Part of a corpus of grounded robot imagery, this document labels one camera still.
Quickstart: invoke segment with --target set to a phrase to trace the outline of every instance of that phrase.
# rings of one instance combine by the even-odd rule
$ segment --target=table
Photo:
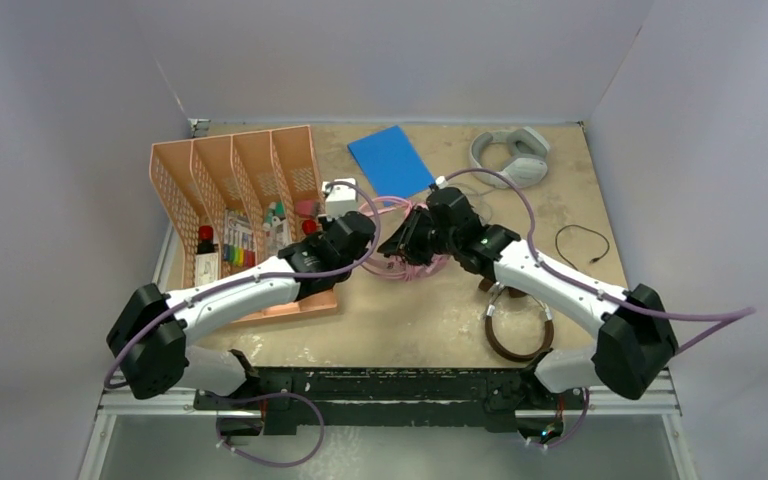
[[[373,193],[346,145],[389,125],[314,125],[316,156],[323,179],[354,177],[365,191]],[[262,125],[211,125],[210,135],[260,130]],[[448,174],[467,165],[471,141],[487,130],[514,126],[403,125],[405,133],[432,175]],[[549,174],[525,193],[537,215],[534,236],[537,248],[559,258],[555,233],[577,223],[604,234],[611,251],[596,264],[589,259],[604,251],[604,241],[578,229],[562,232],[559,244],[564,254],[588,275],[625,285],[622,265],[614,247],[599,184],[593,171],[584,133],[579,125],[546,126],[537,130],[552,145]],[[486,164],[498,167],[509,154],[503,145],[485,152]],[[478,192],[490,187],[469,175],[455,180]],[[471,201],[492,223],[524,234],[528,228],[525,207],[516,194],[498,190]],[[401,223],[401,216],[385,216],[384,236]],[[177,265],[182,262],[176,249]],[[239,349],[254,365],[370,366],[370,367],[492,367],[515,365],[499,358],[484,337],[482,313],[487,294],[477,289],[479,278],[451,262],[438,274],[413,282],[383,280],[356,270],[349,281],[337,287],[340,312],[313,319],[265,325],[231,325],[205,337],[199,345],[217,349]],[[179,288],[168,283],[166,289]],[[507,348],[517,352],[536,349],[542,339],[543,313],[533,299],[509,299],[497,303],[494,326]],[[583,346],[590,337],[578,325],[558,314],[555,317],[557,348]]]

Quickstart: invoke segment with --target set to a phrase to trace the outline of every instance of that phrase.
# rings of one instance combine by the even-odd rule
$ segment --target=robotic arm
[[[434,254],[451,255],[470,273],[545,301],[596,339],[582,349],[555,350],[538,357],[536,367],[529,371],[548,392],[606,385],[623,397],[637,399],[675,355],[678,347],[668,320],[618,307],[549,274],[517,233],[499,225],[482,225],[457,188],[433,188],[426,203],[427,209],[411,211],[396,233],[381,244],[380,253],[398,255],[413,265],[429,264]],[[134,396],[151,398],[173,386],[235,396],[254,372],[245,355],[207,350],[194,343],[249,313],[299,301],[345,281],[348,272],[339,276],[316,274],[361,258],[374,234],[375,225],[369,218],[348,211],[324,221],[322,232],[213,284],[166,294],[154,284],[137,289],[107,337],[114,355],[127,350],[121,370]],[[541,255],[541,260],[614,297],[663,311],[657,293],[644,285],[629,292],[547,256]],[[164,321],[132,342],[138,332],[164,313]],[[133,343],[130,349],[126,348],[129,342]]]

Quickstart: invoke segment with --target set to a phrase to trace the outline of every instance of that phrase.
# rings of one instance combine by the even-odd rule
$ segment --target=wooden tabletop
[[[346,145],[390,125],[314,125],[316,157],[324,180],[354,177],[370,194],[369,182]],[[218,124],[211,135],[260,130],[259,125]],[[403,125],[414,148],[435,177],[467,165],[472,140],[482,132],[504,126]],[[605,235],[611,251],[596,264],[588,261],[604,251],[604,240],[579,229],[559,237],[564,255],[582,271],[602,281],[625,285],[622,265],[614,245],[605,205],[590,153],[579,126],[537,127],[549,141],[549,174],[525,193],[537,215],[534,235],[537,248],[555,258],[555,233],[577,223]],[[501,165],[509,154],[502,145],[485,152],[486,164]],[[477,192],[490,187],[471,176],[454,180]],[[483,197],[471,196],[473,206],[490,223],[525,234],[528,216],[514,192],[498,190]],[[382,238],[401,223],[399,213],[384,217]],[[179,255],[173,263],[180,265]],[[482,314],[487,294],[477,289],[479,278],[450,262],[436,275],[412,282],[375,277],[362,269],[337,287],[340,313],[319,318],[250,326],[231,325],[204,338],[201,346],[245,352],[255,365],[371,366],[371,367],[492,367],[515,365],[499,358],[484,337]],[[167,284],[167,289],[179,285]],[[496,334],[513,351],[527,353],[542,339],[543,313],[533,299],[503,296],[494,315]],[[583,346],[590,337],[568,318],[555,315],[555,347]]]

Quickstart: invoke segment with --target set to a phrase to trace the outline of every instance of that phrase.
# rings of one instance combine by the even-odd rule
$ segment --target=coiled pink cable
[[[418,205],[420,207],[425,207],[424,203],[414,203],[406,198],[389,195],[376,197],[372,199],[372,201],[373,203],[390,204],[390,206],[383,208],[379,207],[379,214],[383,215],[384,213],[393,212],[403,208],[405,211],[405,218],[408,217],[411,209],[414,206]],[[372,210],[368,203],[361,205],[358,211],[367,216],[372,215]],[[387,280],[401,280],[404,282],[410,282],[411,280],[434,275],[446,266],[448,260],[449,257],[447,255],[434,255],[431,260],[431,265],[415,266],[408,265],[407,262],[401,258],[385,258],[383,255],[374,255],[369,257],[369,259],[367,259],[366,262],[361,265],[361,267],[363,267],[363,269],[367,272]]]

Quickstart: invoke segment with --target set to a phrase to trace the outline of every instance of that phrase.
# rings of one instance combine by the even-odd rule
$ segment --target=blue paper
[[[378,196],[410,197],[434,182],[405,132],[390,127],[349,144]]]

